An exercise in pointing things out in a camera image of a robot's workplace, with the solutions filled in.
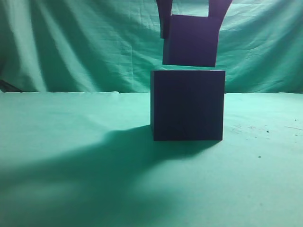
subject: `green table surface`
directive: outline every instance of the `green table surface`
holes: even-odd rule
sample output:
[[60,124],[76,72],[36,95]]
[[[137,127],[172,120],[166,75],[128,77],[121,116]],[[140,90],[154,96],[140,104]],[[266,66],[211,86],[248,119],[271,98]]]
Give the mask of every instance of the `green table surface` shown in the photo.
[[1,93],[1,227],[302,227],[303,95],[226,94],[224,140],[154,142],[149,93]]

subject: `green cloth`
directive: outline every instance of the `green cloth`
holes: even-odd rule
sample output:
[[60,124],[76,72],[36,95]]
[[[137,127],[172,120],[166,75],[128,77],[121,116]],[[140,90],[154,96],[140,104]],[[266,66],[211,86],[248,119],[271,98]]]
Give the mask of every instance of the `green cloth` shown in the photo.
[[[174,14],[207,16],[207,0]],[[226,92],[303,92],[302,0],[234,0],[216,70]],[[148,92],[163,40],[155,0],[0,0],[0,78],[24,91]]]
[[154,142],[149,99],[0,94],[0,226],[302,226],[302,94],[227,94],[217,144]]

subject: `green fabric backdrop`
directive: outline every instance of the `green fabric backdrop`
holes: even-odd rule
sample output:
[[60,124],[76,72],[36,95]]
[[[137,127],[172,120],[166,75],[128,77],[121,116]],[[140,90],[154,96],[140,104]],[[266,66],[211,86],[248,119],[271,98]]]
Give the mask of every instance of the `green fabric backdrop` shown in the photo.
[[[206,0],[174,14],[207,16]],[[39,92],[149,92],[161,64],[155,0],[0,0],[0,79]],[[303,92],[302,0],[234,0],[220,31],[226,92]]]

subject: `dark purple cube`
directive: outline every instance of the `dark purple cube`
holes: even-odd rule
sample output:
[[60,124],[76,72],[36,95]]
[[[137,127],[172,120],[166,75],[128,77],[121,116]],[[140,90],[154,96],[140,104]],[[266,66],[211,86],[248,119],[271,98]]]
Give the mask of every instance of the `dark purple cube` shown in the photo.
[[163,64],[215,67],[220,25],[212,17],[172,15]]
[[154,140],[222,140],[225,71],[151,72]]

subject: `floating cube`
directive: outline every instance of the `floating cube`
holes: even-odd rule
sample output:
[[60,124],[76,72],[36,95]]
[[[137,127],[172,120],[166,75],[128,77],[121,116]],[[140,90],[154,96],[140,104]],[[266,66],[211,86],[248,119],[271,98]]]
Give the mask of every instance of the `floating cube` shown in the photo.
[[163,64],[215,67],[220,26],[213,17],[172,15]]

